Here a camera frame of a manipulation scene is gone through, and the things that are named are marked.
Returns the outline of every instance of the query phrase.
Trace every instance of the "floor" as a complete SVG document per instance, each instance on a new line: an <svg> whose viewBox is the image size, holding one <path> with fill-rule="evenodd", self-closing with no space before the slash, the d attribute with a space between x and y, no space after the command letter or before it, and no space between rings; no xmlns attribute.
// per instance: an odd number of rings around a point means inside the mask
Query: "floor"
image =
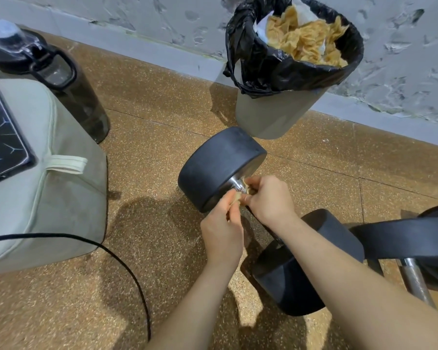
<svg viewBox="0 0 438 350"><path fill-rule="evenodd" d="M111 119L105 245L140 279L154 333L205 263L202 216L178 190L187 158L234 125L234 88L181 76L48 36L83 66ZM285 180L301 214L329 209L348 225L410 217L438 205L438 147L309 111L284 137L259 140L261 174ZM248 281L269 241L256 220L221 306L211 349L345 349L330 313L283 315ZM386 278L403 288L394 261ZM438 292L432 292L438 305ZM0 275L0 348L139 349L146 320L134 283L98 250Z"/></svg>

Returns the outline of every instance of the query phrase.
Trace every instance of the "black phone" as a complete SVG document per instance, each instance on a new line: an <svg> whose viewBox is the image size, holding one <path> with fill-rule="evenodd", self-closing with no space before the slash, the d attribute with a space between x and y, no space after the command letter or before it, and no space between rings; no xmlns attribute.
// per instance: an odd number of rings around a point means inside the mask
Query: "black phone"
<svg viewBox="0 0 438 350"><path fill-rule="evenodd" d="M0 94L0 181L35 164L36 158Z"/></svg>

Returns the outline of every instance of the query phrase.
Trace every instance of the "trash can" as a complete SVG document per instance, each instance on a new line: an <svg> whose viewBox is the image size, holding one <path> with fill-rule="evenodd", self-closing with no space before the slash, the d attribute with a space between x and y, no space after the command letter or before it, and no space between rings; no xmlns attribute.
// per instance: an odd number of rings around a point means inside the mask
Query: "trash can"
<svg viewBox="0 0 438 350"><path fill-rule="evenodd" d="M317 19L315 23L320 22L323 27L331 29L340 22L344 33L333 44L344 59L344 66L324 61L331 35L323 39L321 63L312 63L305 57L298 60L302 55L300 48L291 54L260 38L256 25L270 15L285 19L283 14L287 15L289 6L296 2L308 6ZM305 40L302 29L298 32ZM235 108L237 123L249 135L261 139L283 136L329 87L344 81L363 58L363 39L355 26L315 0L245 0L228 23L226 47L224 75L231 77L240 90Z"/></svg>

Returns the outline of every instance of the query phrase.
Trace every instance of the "dumbbell handle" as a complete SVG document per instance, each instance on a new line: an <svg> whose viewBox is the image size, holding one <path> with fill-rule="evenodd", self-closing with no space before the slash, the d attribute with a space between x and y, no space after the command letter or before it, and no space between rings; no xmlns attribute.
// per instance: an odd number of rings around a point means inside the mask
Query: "dumbbell handle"
<svg viewBox="0 0 438 350"><path fill-rule="evenodd" d="M425 302L427 305L436 308L435 302L433 302L432 295L428 291L422 272L420 271L415 259L398 259L397 265L401 271L401 276L407 291Z"/></svg>
<svg viewBox="0 0 438 350"><path fill-rule="evenodd" d="M250 206L247 206L246 209L253 215L254 218L256 218L255 214L251 211ZM276 242L278 242L280 245L284 245L284 242L280 239L280 237L278 237L268 226L266 226L266 225L264 225L262 223L261 223L261 225L276 240Z"/></svg>

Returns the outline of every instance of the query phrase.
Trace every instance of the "black cable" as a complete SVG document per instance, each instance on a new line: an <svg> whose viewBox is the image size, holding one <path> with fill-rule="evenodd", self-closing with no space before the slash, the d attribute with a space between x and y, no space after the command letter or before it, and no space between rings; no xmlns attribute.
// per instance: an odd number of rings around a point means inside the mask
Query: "black cable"
<svg viewBox="0 0 438 350"><path fill-rule="evenodd" d="M69 233L26 233L26 234L15 233L15 234L11 234L11 235L0 236L0 241L6 241L9 239L49 238L49 237L72 238L72 239L77 239L78 241L89 243L91 245L95 245L99 248L102 248L104 251L106 251L112 257L114 257L115 260L117 260L117 262L122 264L122 266L129 272L129 274L133 278L136 286L138 287L138 291L140 292L141 300L143 301L144 311L146 313L147 341L150 341L151 340L151 316L149 315L149 309L147 308L146 299L144 298L144 294L143 294L143 290L141 289L141 285L138 282L138 279L136 279L136 276L134 276L133 271L131 271L131 269L128 267L128 265L126 265L122 259L117 257L117 255L114 252L112 252L109 248L105 247L104 245L102 245L98 242L91 241L90 239L87 239L84 237L71 235Z"/></svg>

